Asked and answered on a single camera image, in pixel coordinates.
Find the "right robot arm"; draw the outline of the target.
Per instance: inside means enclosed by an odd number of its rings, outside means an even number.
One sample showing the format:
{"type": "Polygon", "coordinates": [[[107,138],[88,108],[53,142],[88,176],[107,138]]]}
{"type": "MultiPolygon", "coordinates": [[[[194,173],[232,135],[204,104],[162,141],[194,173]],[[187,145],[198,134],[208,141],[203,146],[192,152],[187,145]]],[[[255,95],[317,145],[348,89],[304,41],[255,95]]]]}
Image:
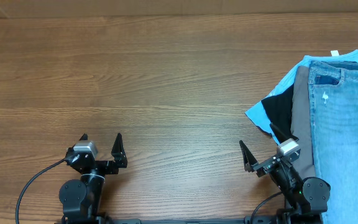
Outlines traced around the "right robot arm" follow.
{"type": "Polygon", "coordinates": [[[301,178],[293,166],[293,162],[300,157],[301,147],[298,138],[286,135],[279,128],[270,124],[274,135],[279,141],[276,155],[259,163],[243,141],[241,147],[244,170],[255,172],[258,177],[269,175],[280,189],[262,201],[252,212],[246,223],[322,223],[321,214],[328,210],[328,200],[331,186],[317,177],[301,178]],[[283,195],[289,208],[278,209],[273,217],[258,216],[257,212],[271,199],[283,195]]]}

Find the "light blue denim jeans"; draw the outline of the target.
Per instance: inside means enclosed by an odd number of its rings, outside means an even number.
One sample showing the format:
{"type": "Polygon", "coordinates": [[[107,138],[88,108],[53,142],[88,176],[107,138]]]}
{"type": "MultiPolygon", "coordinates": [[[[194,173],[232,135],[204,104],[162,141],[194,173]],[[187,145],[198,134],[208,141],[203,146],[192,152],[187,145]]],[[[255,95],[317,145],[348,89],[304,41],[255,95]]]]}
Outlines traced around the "light blue denim jeans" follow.
{"type": "Polygon", "coordinates": [[[310,63],[316,175],[331,186],[324,223],[358,223],[358,63],[310,63]]]}

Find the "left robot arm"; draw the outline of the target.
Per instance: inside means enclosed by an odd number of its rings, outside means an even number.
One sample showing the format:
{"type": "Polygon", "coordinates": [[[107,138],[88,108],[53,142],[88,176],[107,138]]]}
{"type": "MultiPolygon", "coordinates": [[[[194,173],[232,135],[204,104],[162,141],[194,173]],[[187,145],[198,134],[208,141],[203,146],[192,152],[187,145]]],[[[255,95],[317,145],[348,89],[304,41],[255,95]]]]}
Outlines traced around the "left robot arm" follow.
{"type": "Polygon", "coordinates": [[[94,141],[84,134],[68,148],[64,161],[81,174],[79,179],[65,182],[59,191],[63,206],[62,223],[112,223],[106,213],[99,211],[103,186],[107,175],[116,175],[120,168],[127,167],[122,135],[114,141],[112,160],[96,159],[98,150],[94,141]]]}

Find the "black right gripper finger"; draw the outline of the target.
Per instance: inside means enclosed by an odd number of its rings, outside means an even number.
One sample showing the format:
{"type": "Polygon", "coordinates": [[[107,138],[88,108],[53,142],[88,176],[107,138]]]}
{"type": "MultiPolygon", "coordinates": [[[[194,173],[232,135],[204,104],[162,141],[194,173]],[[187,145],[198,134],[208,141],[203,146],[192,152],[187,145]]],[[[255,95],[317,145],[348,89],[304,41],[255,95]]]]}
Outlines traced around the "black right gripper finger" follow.
{"type": "Polygon", "coordinates": [[[241,152],[243,156],[244,170],[247,172],[254,172],[254,167],[258,165],[257,159],[254,157],[254,155],[251,153],[251,151],[248,149],[248,147],[242,140],[239,141],[239,145],[241,147],[241,152]]]}
{"type": "Polygon", "coordinates": [[[278,126],[274,125],[273,123],[270,123],[270,128],[272,129],[274,136],[277,138],[279,144],[289,139],[292,139],[294,141],[298,140],[298,138],[292,134],[285,134],[283,131],[279,129],[278,126]]]}

